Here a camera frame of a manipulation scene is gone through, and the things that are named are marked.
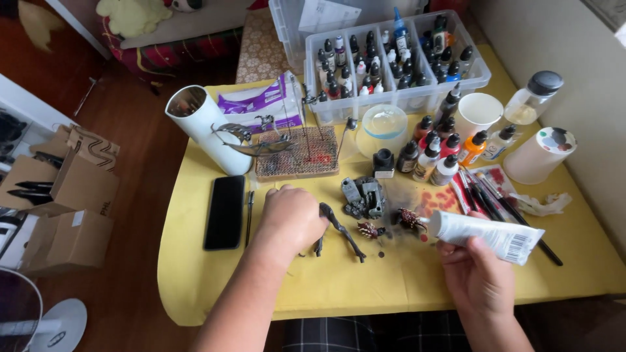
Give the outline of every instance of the paper cup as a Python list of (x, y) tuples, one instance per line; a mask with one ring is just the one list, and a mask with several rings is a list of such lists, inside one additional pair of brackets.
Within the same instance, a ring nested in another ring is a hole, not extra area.
[(577, 146), (571, 132), (557, 127), (542, 128), (506, 156), (504, 170), (509, 178), (521, 184), (536, 185), (545, 181)]
[(489, 129), (500, 119), (504, 108), (489, 94), (472, 93), (461, 98), (458, 111), (454, 129), (463, 143), (468, 137)]

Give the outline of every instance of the cardboard box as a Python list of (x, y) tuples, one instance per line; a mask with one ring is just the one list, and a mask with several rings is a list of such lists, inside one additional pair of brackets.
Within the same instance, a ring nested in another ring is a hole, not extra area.
[(19, 271), (48, 276), (102, 267), (113, 220), (89, 210), (39, 218), (26, 246)]
[[(0, 184), (0, 206), (50, 217), (83, 209), (103, 216), (109, 215), (120, 182), (118, 177), (80, 157), (57, 139), (33, 147), (35, 150), (64, 157), (61, 170), (47, 162), (19, 155)], [(22, 181), (54, 182), (50, 192), (54, 201), (34, 206), (27, 199), (7, 193), (9, 190), (20, 189), (15, 185)]]

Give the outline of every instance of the yellow tablecloth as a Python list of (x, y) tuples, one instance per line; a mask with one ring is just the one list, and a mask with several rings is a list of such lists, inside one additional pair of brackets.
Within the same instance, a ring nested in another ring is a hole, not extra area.
[[(516, 89), (491, 48), (482, 45), (479, 49), (493, 76), (489, 85), (478, 91), (491, 94), (506, 104)], [(216, 91), (240, 90), (269, 83), (208, 88), (214, 94)], [(419, 118), (409, 116), (410, 128)], [(526, 138), (539, 129), (538, 124), (534, 127)], [(337, 127), (338, 136), (342, 129)], [(434, 194), (445, 192), (445, 188), (418, 184), (409, 175), (401, 173), (393, 179), (383, 180), (389, 212), (385, 220), (376, 223), (393, 229), (394, 238), (385, 238), (380, 242), (368, 240), (356, 232), (356, 220), (342, 213), (345, 198), (339, 184), (345, 177), (370, 174), (371, 165), (369, 162), (354, 162), (353, 159), (348, 161), (352, 162), (342, 163), (337, 176), (289, 183), (309, 190), (318, 201), (328, 203), (339, 221), (351, 231), (361, 250), (367, 254), (367, 259), (364, 264), (358, 263), (348, 242), (338, 231), (329, 228), (324, 236), (321, 257), (315, 257), (310, 249), (303, 253), (306, 257), (296, 257), (289, 267), (277, 298), (274, 319), (452, 308), (441, 264), (433, 247), (434, 240), (421, 242), (410, 232), (389, 224), (389, 214), (394, 209), (414, 207), (420, 203), (423, 192)], [(190, 140), (163, 228), (157, 269), (163, 306), (179, 325), (203, 323), (244, 251), (243, 245), (232, 251), (202, 250), (212, 180), (221, 176), (224, 176), (223, 172)], [(284, 183), (278, 182), (275, 186), (280, 187)], [(565, 265), (557, 267), (541, 250), (533, 251), (525, 266), (515, 266), (517, 304), (626, 292), (626, 266), (563, 165), (540, 185), (514, 183), (514, 186), (519, 193), (538, 199), (554, 192), (568, 192), (573, 197), (564, 214), (526, 216), (530, 225), (546, 230), (543, 238)], [(252, 234), (269, 188), (256, 192)], [(385, 253), (382, 258), (378, 256), (381, 251)]]

